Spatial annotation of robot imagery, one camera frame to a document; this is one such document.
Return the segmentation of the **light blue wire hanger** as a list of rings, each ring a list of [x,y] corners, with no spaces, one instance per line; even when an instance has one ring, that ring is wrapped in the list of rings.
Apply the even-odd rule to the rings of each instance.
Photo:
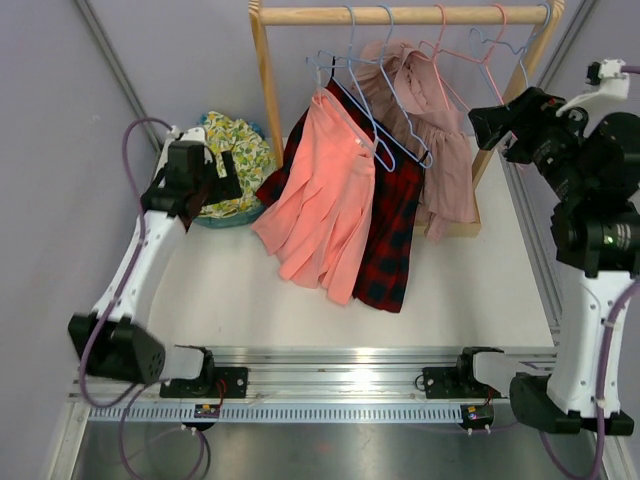
[[[473,60],[477,60],[478,62],[478,68],[481,71],[481,74],[486,82],[486,84],[488,85],[491,93],[494,95],[495,99],[498,101],[498,103],[500,105],[504,104],[504,100],[502,97],[502,93],[501,91],[498,89],[495,80],[493,78],[493,75],[489,69],[489,61],[490,58],[492,56],[493,50],[495,48],[496,45],[501,45],[501,46],[505,46],[507,47],[511,53],[518,59],[518,66],[520,68],[520,71],[523,75],[524,78],[524,82],[525,82],[525,87],[528,88],[529,87],[529,75],[528,75],[528,68],[524,65],[524,56],[525,54],[528,52],[530,46],[533,44],[534,40],[536,39],[536,37],[539,35],[539,32],[534,29],[531,33],[530,38],[527,40],[526,43],[524,43],[520,48],[516,49],[513,45],[511,45],[509,42],[503,41],[501,39],[501,36],[503,35],[503,32],[500,32],[498,34],[498,36],[496,38],[486,38],[483,34],[482,31],[480,31],[479,29],[473,27],[469,30],[468,33],[468,44],[469,44],[469,49],[471,51],[471,58]],[[478,55],[477,52],[477,44],[481,43],[481,44],[490,44],[490,47],[488,48],[488,50],[486,51],[485,55],[483,57],[480,57]]]

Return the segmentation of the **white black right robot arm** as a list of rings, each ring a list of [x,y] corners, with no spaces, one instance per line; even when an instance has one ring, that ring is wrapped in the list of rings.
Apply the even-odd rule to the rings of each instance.
[[[553,371],[532,368],[489,347],[462,351],[456,389],[487,386],[506,396],[516,419],[545,433],[629,436],[634,421],[620,405],[618,366],[624,305],[639,288],[639,119],[614,112],[597,125],[581,99],[531,87],[509,103],[468,114],[477,145],[500,141],[506,161],[532,164],[558,202],[551,232],[558,262],[573,276],[566,290]]]

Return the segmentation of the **red black plaid skirt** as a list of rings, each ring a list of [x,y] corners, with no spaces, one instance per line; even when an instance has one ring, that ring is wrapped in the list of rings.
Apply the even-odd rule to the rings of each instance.
[[[353,297],[391,313],[401,311],[409,277],[410,251],[424,168],[389,131],[370,121],[364,107],[336,80],[326,85],[369,137],[378,136],[372,220]]]

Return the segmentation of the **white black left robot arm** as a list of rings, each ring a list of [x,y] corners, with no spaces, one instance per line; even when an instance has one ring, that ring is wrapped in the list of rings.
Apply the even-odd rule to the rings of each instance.
[[[68,333],[80,360],[80,378],[130,385],[182,378],[195,397],[213,392],[216,372],[196,347],[168,347],[147,328],[168,263],[206,205],[238,199],[243,191],[230,151],[214,154],[205,141],[166,143],[164,163],[140,197],[131,242],[107,290],[88,313],[74,314]],[[169,370],[178,363],[176,373]]]

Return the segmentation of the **pink wire hanger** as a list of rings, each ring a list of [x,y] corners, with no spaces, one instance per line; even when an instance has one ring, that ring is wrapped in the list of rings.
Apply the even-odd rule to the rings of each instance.
[[[477,27],[472,27],[468,33],[469,49],[472,53],[472,58],[476,61],[479,68],[483,71],[483,78],[489,86],[491,93],[494,95],[499,105],[503,105],[504,101],[502,93],[497,86],[496,80],[491,70],[491,61],[495,53],[496,46],[499,41],[502,40],[507,27],[507,13],[505,8],[498,4],[492,3],[491,6],[498,10],[501,15],[500,30],[495,38],[487,38],[484,33]],[[478,54],[477,44],[488,44],[488,47],[483,57]]]

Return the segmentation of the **dusty pink ruffled garment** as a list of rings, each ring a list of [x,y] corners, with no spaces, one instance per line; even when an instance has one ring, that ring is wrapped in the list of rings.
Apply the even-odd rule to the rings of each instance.
[[[391,40],[397,59],[392,79],[434,164],[424,171],[418,221],[429,241],[439,242],[452,223],[476,221],[472,152],[463,115],[441,88],[433,61],[411,43]]]

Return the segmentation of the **blue floral skirt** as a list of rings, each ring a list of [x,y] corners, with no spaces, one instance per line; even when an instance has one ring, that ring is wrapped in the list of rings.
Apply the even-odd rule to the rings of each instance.
[[[203,114],[200,116],[199,120],[198,120],[198,124],[199,125],[204,125],[207,121],[208,115],[207,114]],[[255,123],[255,122],[249,122],[248,123],[249,127],[256,133],[258,134],[262,139],[265,139],[266,136],[263,132],[263,130],[261,129],[261,127]]]

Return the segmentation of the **lemon print skirt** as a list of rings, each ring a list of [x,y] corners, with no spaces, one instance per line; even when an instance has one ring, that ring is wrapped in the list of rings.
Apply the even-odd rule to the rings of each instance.
[[[207,121],[200,126],[207,132],[207,145],[216,155],[218,172],[224,174],[221,152],[231,151],[243,195],[206,206],[199,217],[223,218],[262,205],[256,191],[276,170],[276,158],[266,139],[256,134],[244,119],[234,119],[216,111],[206,114]]]

